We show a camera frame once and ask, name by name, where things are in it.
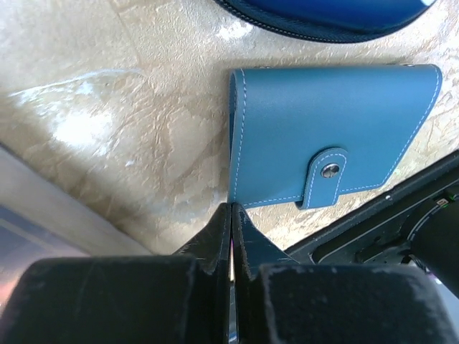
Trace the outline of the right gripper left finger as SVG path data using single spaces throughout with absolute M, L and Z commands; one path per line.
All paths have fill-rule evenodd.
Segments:
M 170 255 L 42 259 L 1 316 L 3 343 L 226 343 L 231 207 Z

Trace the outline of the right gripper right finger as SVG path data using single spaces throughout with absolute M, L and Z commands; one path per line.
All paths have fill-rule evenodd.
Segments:
M 452 343 L 433 283 L 414 267 L 301 264 L 232 205 L 241 343 Z

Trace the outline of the blue leather wallet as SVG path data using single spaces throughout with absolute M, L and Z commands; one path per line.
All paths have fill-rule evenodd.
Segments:
M 433 64 L 233 70 L 229 202 L 317 209 L 383 186 L 442 81 Z

